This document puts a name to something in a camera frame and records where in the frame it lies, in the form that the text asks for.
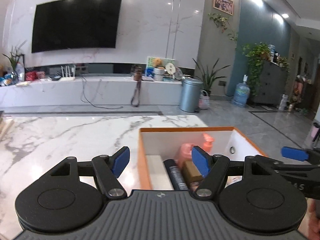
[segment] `blue water bottle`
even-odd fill
[[[250,96],[250,88],[247,85],[248,76],[244,75],[243,82],[236,86],[235,96],[232,103],[239,107],[245,107],[247,100]]]

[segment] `trash can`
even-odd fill
[[[185,78],[182,81],[182,92],[180,109],[185,112],[194,113],[199,105],[200,93],[203,82],[193,78]]]

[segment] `painting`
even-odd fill
[[[227,14],[233,15],[234,2],[231,0],[213,0],[213,7]]]

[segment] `television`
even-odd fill
[[[32,53],[115,48],[121,0],[59,0],[36,7]]]

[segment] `blue wall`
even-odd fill
[[[277,14],[265,2],[258,6],[252,0],[241,0],[238,49],[228,85],[228,96],[234,94],[236,85],[247,74],[247,58],[242,55],[242,45],[260,42],[273,44],[280,55],[288,57],[291,27],[285,20],[279,21],[275,17]]]

